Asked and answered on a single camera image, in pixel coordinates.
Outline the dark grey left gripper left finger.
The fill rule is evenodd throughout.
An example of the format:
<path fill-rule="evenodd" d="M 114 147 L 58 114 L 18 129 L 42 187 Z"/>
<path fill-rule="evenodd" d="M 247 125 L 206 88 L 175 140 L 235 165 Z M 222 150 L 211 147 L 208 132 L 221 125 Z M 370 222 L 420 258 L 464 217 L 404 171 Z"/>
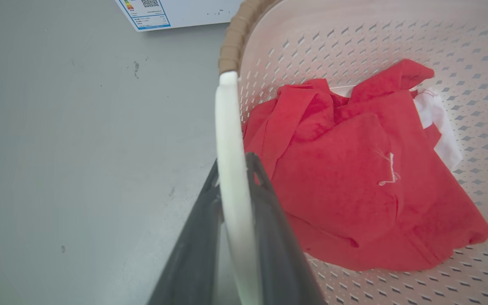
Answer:
<path fill-rule="evenodd" d="M 214 305 L 223 222 L 213 164 L 147 305 Z"/>

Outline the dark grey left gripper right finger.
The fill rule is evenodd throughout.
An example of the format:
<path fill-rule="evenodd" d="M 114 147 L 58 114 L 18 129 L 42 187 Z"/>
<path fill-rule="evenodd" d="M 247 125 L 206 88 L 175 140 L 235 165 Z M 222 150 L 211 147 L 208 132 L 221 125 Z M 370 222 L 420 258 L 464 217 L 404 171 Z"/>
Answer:
<path fill-rule="evenodd" d="M 327 305 L 258 155 L 246 154 L 263 305 Z"/>

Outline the white perforated plastic laundry basket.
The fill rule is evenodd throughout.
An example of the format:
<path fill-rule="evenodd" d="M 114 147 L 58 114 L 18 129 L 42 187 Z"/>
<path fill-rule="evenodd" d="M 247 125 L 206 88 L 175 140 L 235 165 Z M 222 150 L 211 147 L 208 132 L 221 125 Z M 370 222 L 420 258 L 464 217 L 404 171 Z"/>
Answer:
<path fill-rule="evenodd" d="M 403 58 L 424 64 L 463 152 L 455 178 L 488 222 L 488 0 L 245 0 L 219 55 L 215 127 L 232 251 L 252 241 L 242 133 L 286 83 L 337 94 Z M 488 305 L 488 240 L 422 272 L 353 272 L 306 256 L 327 304 Z"/>

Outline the red garment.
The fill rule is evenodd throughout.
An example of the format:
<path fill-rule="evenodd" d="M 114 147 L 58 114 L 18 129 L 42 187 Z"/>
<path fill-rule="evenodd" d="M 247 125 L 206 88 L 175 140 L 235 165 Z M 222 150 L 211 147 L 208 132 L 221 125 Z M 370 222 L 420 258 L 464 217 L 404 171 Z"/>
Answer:
<path fill-rule="evenodd" d="M 326 79 L 285 85 L 255 106 L 244 150 L 263 163 L 302 249 L 363 271 L 431 269 L 483 243 L 488 223 L 435 151 L 415 87 L 432 69 L 401 60 L 349 98 Z"/>

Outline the white garment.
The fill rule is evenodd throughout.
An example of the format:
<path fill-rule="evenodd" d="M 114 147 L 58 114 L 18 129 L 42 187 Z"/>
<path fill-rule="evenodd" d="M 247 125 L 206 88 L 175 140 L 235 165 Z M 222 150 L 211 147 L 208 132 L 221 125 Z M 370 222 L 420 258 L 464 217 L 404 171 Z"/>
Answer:
<path fill-rule="evenodd" d="M 455 182 L 463 157 L 442 98 L 433 89 L 368 80 L 348 97 L 333 92 L 319 104 L 319 123 L 327 124 L 327 131 L 306 144 L 293 140 L 273 162 L 264 152 L 269 177 L 281 176 L 290 161 L 298 161 L 318 178 L 368 186 L 418 179 Z"/>

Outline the white washing machine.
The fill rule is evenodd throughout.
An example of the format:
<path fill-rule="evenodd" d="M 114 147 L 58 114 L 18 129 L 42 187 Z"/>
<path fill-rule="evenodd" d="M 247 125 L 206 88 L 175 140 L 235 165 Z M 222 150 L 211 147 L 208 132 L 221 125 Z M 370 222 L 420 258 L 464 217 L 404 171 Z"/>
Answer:
<path fill-rule="evenodd" d="M 169 29 L 229 23 L 243 1 L 160 0 L 171 25 Z"/>

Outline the energy label sticker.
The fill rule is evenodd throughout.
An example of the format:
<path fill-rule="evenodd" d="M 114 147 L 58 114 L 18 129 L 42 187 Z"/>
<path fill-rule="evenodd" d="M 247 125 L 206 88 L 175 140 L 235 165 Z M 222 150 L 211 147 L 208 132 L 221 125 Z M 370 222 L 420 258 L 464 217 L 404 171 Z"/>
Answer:
<path fill-rule="evenodd" d="M 115 0 L 137 32 L 170 28 L 160 0 Z"/>

